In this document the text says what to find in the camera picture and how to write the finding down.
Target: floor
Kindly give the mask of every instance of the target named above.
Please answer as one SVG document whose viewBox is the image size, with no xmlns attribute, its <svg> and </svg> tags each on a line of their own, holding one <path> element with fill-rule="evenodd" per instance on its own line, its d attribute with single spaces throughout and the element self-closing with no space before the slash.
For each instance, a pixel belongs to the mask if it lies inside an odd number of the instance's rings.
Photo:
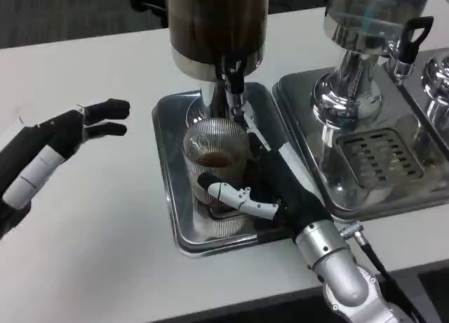
<svg viewBox="0 0 449 323">
<path fill-rule="evenodd" d="M 271 0 L 270 13 L 319 6 L 324 6 L 323 0 Z M 0 0 L 0 27 L 0 48 L 10 48 L 158 29 L 161 20 L 151 11 L 133 11 L 129 0 Z M 419 278 L 406 275 L 399 281 L 429 323 L 449 322 L 446 305 L 449 270 L 430 272 Z M 227 315 L 208 323 L 293 323 L 301 322 L 301 319 L 307 322 L 342 322 L 329 311 L 322 297 L 317 296 Z"/>
</svg>

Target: dispenser tap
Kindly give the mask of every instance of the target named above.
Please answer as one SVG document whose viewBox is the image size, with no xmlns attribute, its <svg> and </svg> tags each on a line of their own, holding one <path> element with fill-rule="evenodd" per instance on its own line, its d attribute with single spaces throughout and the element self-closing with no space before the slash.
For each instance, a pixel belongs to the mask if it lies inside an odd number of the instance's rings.
<svg viewBox="0 0 449 323">
<path fill-rule="evenodd" d="M 409 20 L 399 41 L 390 41 L 387 46 L 389 56 L 387 71 L 393 75 L 398 85 L 402 85 L 415 70 L 415 61 L 422 42 L 429 36 L 434 17 L 427 16 Z M 423 29 L 421 35 L 413 40 L 413 34 Z"/>
<path fill-rule="evenodd" d="M 238 54 L 226 55 L 222 62 L 222 78 L 226 83 L 226 97 L 231 116 L 241 114 L 246 103 L 245 68 L 248 61 Z"/>
</svg>

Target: black cable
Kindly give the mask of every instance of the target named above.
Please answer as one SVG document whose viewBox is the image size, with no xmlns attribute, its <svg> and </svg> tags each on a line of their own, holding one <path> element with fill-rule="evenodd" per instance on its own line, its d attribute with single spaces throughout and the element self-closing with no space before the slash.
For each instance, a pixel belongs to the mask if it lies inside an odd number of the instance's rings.
<svg viewBox="0 0 449 323">
<path fill-rule="evenodd" d="M 379 270 L 380 274 L 385 278 L 385 282 L 387 283 L 388 291 L 385 295 L 385 300 L 388 302 L 396 304 L 400 307 L 404 312 L 414 317 L 419 323 L 426 323 L 426 320 L 423 318 L 418 309 L 413 305 L 407 295 L 402 291 L 398 282 L 391 277 L 391 275 L 387 272 L 380 259 L 377 257 L 374 252 L 372 246 L 370 244 L 364 244 L 361 246 L 363 252 L 367 255 L 367 257 L 371 260 L 373 265 Z"/>
</svg>

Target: stainless steel drip tray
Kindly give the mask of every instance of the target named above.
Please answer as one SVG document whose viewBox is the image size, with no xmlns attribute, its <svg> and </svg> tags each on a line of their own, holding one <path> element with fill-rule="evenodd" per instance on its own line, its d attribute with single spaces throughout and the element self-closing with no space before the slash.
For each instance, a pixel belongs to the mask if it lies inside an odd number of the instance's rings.
<svg viewBox="0 0 449 323">
<path fill-rule="evenodd" d="M 312 89 L 331 71 L 285 76 L 274 96 L 333 215 L 367 220 L 447 202 L 448 160 L 383 69 L 375 77 L 383 104 L 371 125 L 342 133 L 314 116 Z"/>
<path fill-rule="evenodd" d="M 255 117 L 263 117 L 259 118 L 261 129 L 271 130 L 276 123 L 279 125 L 272 96 L 266 88 L 260 84 L 247 84 L 246 90 Z M 198 203 L 192 196 L 182 156 L 182 139 L 187 128 L 187 109 L 200 97 L 199 91 L 167 96 L 153 110 L 154 131 L 177 245 L 189 256 L 206 256 L 286 238 L 287 232 L 274 227 L 268 220 L 238 212 L 220 213 Z"/>
</svg>

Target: gray carpet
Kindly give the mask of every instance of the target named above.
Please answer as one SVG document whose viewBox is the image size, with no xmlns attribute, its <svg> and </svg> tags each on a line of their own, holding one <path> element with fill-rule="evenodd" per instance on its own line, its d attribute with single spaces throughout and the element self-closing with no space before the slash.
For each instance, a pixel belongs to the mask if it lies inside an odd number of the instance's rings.
<svg viewBox="0 0 449 323">
<path fill-rule="evenodd" d="M 270 13 L 324 6 L 323 0 L 271 0 Z M 161 28 L 129 0 L 0 0 L 0 48 Z"/>
</svg>

